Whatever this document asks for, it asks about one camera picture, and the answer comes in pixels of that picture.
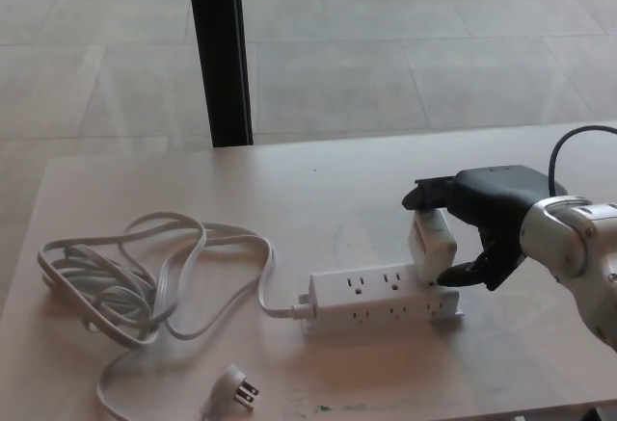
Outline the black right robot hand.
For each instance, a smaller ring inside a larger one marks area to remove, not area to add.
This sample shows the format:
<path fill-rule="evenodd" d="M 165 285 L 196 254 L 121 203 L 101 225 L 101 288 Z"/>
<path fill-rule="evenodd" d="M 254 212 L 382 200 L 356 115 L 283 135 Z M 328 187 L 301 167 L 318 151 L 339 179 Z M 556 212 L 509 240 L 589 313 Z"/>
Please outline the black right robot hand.
<path fill-rule="evenodd" d="M 511 165 L 419 179 L 402 205 L 412 211 L 444 208 L 476 227 L 483 251 L 471 262 L 444 270 L 436 283 L 443 287 L 483 284 L 494 291 L 526 259 L 520 245 L 523 219 L 533 204 L 549 196 L 545 174 Z"/>

